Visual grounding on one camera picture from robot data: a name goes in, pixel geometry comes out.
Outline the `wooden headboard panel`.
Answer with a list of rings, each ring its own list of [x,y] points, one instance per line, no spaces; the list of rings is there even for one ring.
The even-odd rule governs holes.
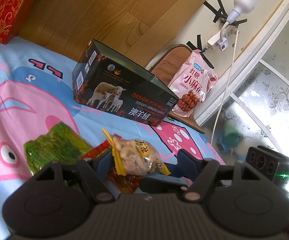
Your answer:
[[[92,39],[141,66],[165,48],[205,0],[36,0],[20,37],[78,60]]]

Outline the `brown seat cushion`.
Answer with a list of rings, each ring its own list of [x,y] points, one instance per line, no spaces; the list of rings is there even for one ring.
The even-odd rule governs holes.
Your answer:
[[[158,77],[167,86],[190,55],[191,49],[187,45],[178,44],[176,46],[172,46],[172,48],[170,48],[162,57],[160,57],[151,67],[150,72]],[[180,121],[190,128],[204,134],[202,128],[194,120],[193,115],[187,118],[170,112],[167,117],[170,120]]]

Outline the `peanut bag yellow trim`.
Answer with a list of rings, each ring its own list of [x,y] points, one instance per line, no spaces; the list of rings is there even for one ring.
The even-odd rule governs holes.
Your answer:
[[[161,160],[158,151],[142,139],[125,140],[117,135],[110,135],[102,129],[115,161],[118,175],[146,176],[150,173],[170,175],[165,163]]]

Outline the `peppa pig blue bedsheet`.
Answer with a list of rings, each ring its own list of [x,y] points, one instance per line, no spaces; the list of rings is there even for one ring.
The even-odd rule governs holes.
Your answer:
[[[220,159],[203,134],[176,120],[165,119],[151,127],[76,103],[72,92],[75,66],[73,60],[19,37],[0,44],[0,239],[9,236],[2,205],[32,175],[25,142],[46,134],[59,122],[93,147],[104,141],[106,130],[151,143],[167,163],[177,162],[180,148],[199,159]]]

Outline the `black sheep print box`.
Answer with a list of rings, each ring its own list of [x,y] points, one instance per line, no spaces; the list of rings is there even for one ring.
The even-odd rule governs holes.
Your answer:
[[[72,86],[76,102],[154,127],[179,101],[154,74],[97,40],[76,64]]]

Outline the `green blue object behind glass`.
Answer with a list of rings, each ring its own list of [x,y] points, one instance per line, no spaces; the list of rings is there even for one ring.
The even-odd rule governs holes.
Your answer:
[[[242,138],[243,135],[236,128],[229,124],[224,124],[218,142],[224,152],[229,152],[240,144]]]

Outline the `pink fried dough snack bag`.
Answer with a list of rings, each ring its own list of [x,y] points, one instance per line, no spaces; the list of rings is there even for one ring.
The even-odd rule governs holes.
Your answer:
[[[172,112],[189,117],[195,107],[205,100],[217,80],[216,73],[205,62],[201,51],[192,51],[168,84],[169,89],[179,98]]]

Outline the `white power strip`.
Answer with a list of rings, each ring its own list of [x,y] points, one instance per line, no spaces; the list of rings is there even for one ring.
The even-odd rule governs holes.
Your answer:
[[[221,30],[207,41],[208,48],[211,50],[226,50],[229,46],[228,37],[236,34],[236,31],[237,28],[234,25],[225,22]]]

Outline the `green seaweed snack bag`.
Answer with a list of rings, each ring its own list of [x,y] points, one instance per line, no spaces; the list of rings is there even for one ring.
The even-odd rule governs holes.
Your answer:
[[[23,149],[29,170],[36,174],[54,160],[63,165],[73,165],[92,147],[69,126],[60,122],[47,134],[26,142]]]

